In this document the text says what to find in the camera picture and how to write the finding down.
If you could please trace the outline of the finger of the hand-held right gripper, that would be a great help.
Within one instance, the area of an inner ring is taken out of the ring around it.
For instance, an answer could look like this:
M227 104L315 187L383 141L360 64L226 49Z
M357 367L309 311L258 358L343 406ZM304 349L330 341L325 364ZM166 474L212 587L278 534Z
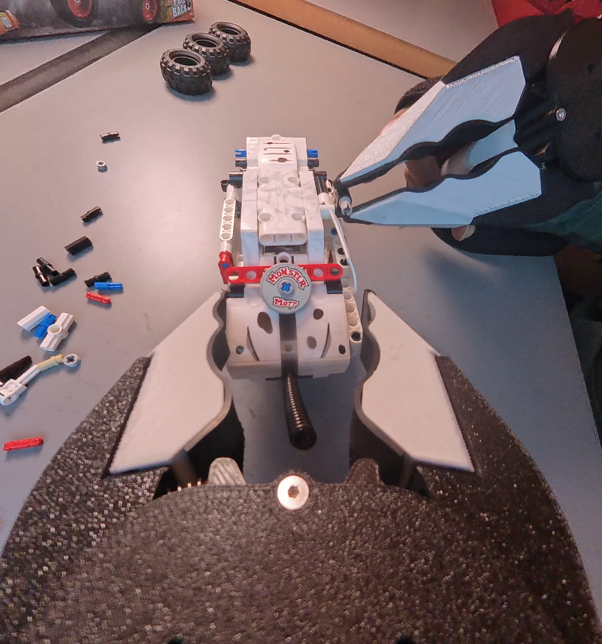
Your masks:
M514 56L451 83L434 85L376 137L342 173L350 188L373 180L409 158L432 155L463 130L480 139L515 114L525 88L520 57Z
M522 151L491 159L482 174L450 175L433 187L400 189L355 206L344 219L388 226L458 227L541 195L540 170Z

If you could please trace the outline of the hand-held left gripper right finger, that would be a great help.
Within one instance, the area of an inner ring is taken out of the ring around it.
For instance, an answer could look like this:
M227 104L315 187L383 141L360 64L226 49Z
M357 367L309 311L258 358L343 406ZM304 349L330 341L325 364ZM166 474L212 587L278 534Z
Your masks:
M417 466L474 471L439 369L440 355L371 290L361 311L356 458L386 484L418 488Z

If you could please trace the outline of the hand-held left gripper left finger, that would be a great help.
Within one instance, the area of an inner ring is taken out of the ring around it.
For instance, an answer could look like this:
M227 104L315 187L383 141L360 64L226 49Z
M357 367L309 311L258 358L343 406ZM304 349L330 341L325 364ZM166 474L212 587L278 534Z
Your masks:
M225 337L226 293L217 292L151 352L109 473L169 466L192 457L198 475L219 457L243 467L243 429L230 380Z

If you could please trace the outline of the black ribbed flexible rod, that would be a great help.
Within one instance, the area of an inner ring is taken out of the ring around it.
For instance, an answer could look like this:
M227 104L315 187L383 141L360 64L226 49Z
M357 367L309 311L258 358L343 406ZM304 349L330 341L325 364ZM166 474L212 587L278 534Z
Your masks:
M282 374L282 395L290 443L297 449L310 449L316 442L316 432L305 409L294 371L286 370Z

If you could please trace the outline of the white toy truck chassis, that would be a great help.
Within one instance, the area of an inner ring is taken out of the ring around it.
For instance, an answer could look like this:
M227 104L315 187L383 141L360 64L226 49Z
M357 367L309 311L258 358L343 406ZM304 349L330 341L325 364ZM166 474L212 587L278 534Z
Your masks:
M342 373L361 347L336 193L304 138L248 137L224 187L219 269L235 379Z

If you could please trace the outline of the person's right forearm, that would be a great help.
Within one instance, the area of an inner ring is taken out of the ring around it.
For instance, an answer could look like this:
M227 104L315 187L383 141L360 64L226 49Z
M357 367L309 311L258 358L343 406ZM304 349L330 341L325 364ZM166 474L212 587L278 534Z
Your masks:
M566 212L532 226L578 246L602 254L602 181L594 198L575 204Z

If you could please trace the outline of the grey desk with wooden edge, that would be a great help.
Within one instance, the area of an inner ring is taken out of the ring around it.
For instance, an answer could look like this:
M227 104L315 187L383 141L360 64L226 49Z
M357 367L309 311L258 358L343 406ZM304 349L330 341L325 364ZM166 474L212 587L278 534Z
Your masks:
M444 73L497 27L490 1L234 1L418 77Z

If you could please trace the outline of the person's right hand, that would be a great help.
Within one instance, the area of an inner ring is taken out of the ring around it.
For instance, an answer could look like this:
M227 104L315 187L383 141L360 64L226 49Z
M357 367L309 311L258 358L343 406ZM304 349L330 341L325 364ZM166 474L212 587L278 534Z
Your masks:
M468 174L475 166L515 149L515 132L515 122L511 120L480 141L469 142L455 151L439 149L434 155L406 161L407 187L426 187L442 176Z

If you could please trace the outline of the red office chair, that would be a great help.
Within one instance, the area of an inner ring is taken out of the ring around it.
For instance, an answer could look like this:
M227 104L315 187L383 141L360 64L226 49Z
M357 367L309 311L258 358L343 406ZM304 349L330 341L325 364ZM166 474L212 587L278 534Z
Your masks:
M554 15L565 10L569 1L491 1L499 27L523 17Z

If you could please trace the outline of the scattered small building pieces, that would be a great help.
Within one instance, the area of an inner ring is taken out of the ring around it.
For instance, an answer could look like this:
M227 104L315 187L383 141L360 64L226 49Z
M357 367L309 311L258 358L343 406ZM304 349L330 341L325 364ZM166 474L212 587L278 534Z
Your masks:
M153 142L106 119L0 148L0 551L49 459L146 348L146 215L174 168Z

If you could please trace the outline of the black toy tire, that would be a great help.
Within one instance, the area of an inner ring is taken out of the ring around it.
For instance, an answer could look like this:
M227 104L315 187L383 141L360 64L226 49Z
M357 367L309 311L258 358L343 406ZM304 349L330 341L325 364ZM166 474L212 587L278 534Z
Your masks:
M212 88L212 71L199 53L184 49L163 52L160 69L167 84L183 95L202 95Z
M219 37L200 32L187 35L183 47L200 54L208 63L213 76L220 76L230 68L230 51Z
M231 62L244 62L251 53L251 39L248 32L238 24L227 21L213 22L209 34L218 37L227 47Z

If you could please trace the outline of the toy truck box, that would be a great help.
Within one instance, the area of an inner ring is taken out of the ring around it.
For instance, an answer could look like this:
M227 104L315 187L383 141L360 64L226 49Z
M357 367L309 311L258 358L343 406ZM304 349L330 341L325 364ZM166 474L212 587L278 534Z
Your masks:
M193 19L193 1L0 1L0 41Z

